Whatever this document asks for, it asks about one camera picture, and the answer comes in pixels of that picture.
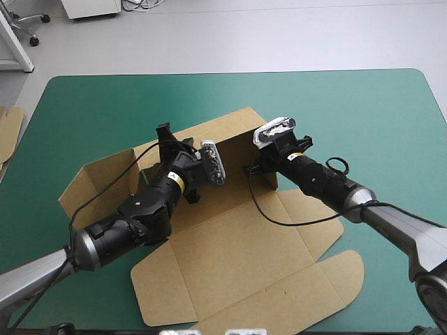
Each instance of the yellow label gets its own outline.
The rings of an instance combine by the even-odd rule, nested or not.
[[[180,186],[180,190],[182,190],[182,194],[184,192],[184,181],[183,179],[175,172],[169,172],[168,173],[168,178],[171,178],[173,181],[175,181],[178,186]]]
[[[290,160],[290,161],[293,161],[298,156],[302,156],[302,153],[301,152],[294,152],[293,154],[288,155],[287,159]]]

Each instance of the cardboard box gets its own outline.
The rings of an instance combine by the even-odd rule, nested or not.
[[[256,211],[242,166],[256,153],[253,131],[264,123],[245,108],[175,134],[179,140],[193,137],[196,144],[214,140],[227,180],[222,188],[201,189],[198,204],[180,201],[172,218],[173,235],[133,268],[131,278],[147,325],[198,321],[195,328],[204,335],[247,327],[295,334],[343,309],[360,292],[364,270],[357,253],[316,262],[343,233],[339,220],[285,228]],[[85,165],[59,199],[67,214],[151,143]],[[158,151],[149,152],[126,178],[81,212],[77,227],[114,212],[144,187],[140,171],[153,173],[158,161]],[[264,211],[279,221],[332,213],[299,190],[277,192],[276,174],[254,177],[253,187]]]
[[[12,107],[7,113],[6,108],[0,106],[0,171],[15,151],[23,117],[19,107]]]

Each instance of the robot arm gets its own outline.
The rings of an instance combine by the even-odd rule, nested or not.
[[[305,195],[320,199],[353,223],[366,223],[409,257],[409,279],[420,300],[447,334],[447,229],[391,204],[377,202],[374,192],[346,177],[340,158],[326,166],[303,153],[312,146],[308,136],[297,140],[295,121],[280,117],[254,133],[261,156],[247,173],[279,172]],[[344,172],[329,162],[345,164]]]
[[[50,281],[54,285],[79,270],[96,271],[137,246],[163,241],[171,234],[170,219],[182,195],[192,204],[200,199],[200,187],[224,184],[213,141],[202,141],[196,150],[192,138],[177,141],[169,124],[161,124],[157,134],[160,166],[145,190],[131,195],[115,214],[76,231],[72,250],[61,249],[0,275],[1,335],[11,313]]]

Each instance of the green mat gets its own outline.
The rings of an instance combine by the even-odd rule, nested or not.
[[[245,106],[266,120],[294,117],[296,134],[314,139],[309,156],[341,156],[350,178],[380,200],[446,223],[447,127],[416,70],[56,77],[0,184],[0,271],[67,243],[68,219],[57,198],[83,164],[154,139],[160,123],[178,131]],[[294,186],[280,179],[280,187]],[[365,284],[351,305],[312,330],[432,325],[408,281],[407,257],[366,225],[344,224],[325,257],[357,250]],[[22,326],[146,328],[129,272],[148,250],[68,278]]]

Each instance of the chair caster wheel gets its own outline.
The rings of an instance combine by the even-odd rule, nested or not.
[[[37,37],[31,37],[29,39],[29,44],[33,47],[37,47],[39,45],[39,39]]]
[[[50,16],[48,16],[48,15],[46,15],[46,14],[42,15],[42,17],[41,17],[41,21],[42,21],[43,23],[48,23],[48,22],[50,21]]]

